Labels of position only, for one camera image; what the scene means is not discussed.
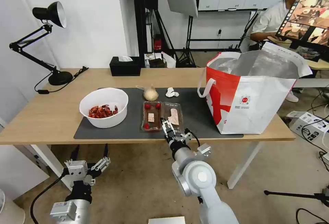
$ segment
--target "lamp base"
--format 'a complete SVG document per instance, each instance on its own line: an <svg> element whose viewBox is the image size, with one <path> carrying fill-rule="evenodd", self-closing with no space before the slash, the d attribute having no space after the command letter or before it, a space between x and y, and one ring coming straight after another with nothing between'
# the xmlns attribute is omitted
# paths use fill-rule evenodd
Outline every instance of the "lamp base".
<svg viewBox="0 0 329 224"><path fill-rule="evenodd" d="M72 81L73 76L67 71L53 72L52 75L48 78L50 85L58 86L64 85Z"/></svg>

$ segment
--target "white sneaker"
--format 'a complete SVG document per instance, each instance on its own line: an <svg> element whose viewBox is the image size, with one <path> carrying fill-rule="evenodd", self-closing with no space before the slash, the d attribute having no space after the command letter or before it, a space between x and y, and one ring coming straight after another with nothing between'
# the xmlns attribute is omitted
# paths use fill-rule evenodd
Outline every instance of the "white sneaker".
<svg viewBox="0 0 329 224"><path fill-rule="evenodd" d="M299 99L297 96L295 96L292 91L290 90L289 94L287 95L287 97L285 98L287 101L290 101L290 102L298 102Z"/></svg>

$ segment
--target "wooden table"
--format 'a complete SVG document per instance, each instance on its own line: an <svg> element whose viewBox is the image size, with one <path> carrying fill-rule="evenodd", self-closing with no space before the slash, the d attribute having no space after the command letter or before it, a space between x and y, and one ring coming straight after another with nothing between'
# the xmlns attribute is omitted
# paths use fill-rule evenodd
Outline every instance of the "wooden table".
<svg viewBox="0 0 329 224"><path fill-rule="evenodd" d="M66 70L71 73L78 71L78 69ZM73 136L82 119L79 103L84 96L100 87L124 88L151 84L154 87L197 87L202 71L201 68L142 69L140 76L112 77L110 69L89 69L59 92L36 95L0 133L0 144L30 144L48 166L60 176L63 166L47 144L165 142L164 139L76 140ZM45 89L55 90L58 87L48 84ZM207 143L253 141L242 163L228 180L228 187L232 189L261 148L262 142L293 141L295 136L276 115L260 135L245 135L242 138L199 139L201 142ZM62 181L69 187L69 180L64 178Z"/></svg>
<svg viewBox="0 0 329 224"><path fill-rule="evenodd" d="M291 40L286 40L286 41L280 41L277 40L271 36L267 37L270 41L275 43L278 46L281 46L283 48L290 48L290 45L292 43ZM307 60L307 63L309 67L312 70L329 70L329 63L320 59L318 62L314 62L311 60ZM294 85L294 87L328 87L329 86L329 79L326 78L301 78L298 79Z"/></svg>

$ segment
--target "white shirt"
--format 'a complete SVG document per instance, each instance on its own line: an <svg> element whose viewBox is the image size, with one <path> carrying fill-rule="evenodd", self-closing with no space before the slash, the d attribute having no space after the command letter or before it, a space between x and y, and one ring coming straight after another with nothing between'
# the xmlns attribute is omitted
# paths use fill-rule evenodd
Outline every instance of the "white shirt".
<svg viewBox="0 0 329 224"><path fill-rule="evenodd" d="M260 15L251 33L271 33L278 31L288 12L289 10L285 6L285 0L276 3Z"/></svg>

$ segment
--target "gray table mat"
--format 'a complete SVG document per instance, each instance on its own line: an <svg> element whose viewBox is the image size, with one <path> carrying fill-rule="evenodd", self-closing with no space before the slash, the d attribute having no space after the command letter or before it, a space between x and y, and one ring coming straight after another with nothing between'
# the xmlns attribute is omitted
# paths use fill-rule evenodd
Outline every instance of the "gray table mat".
<svg viewBox="0 0 329 224"><path fill-rule="evenodd" d="M143 118L143 91L137 88L122 88L129 97L127 116L117 126L101 129L93 126L83 117L75 139L159 139L162 131L145 132L141 129ZM196 88L175 88L179 97L165 96L167 88L157 88L157 101L180 103L185 128L193 131L198 138L241 138L243 135L222 135L219 133L205 98L200 98Z"/></svg>

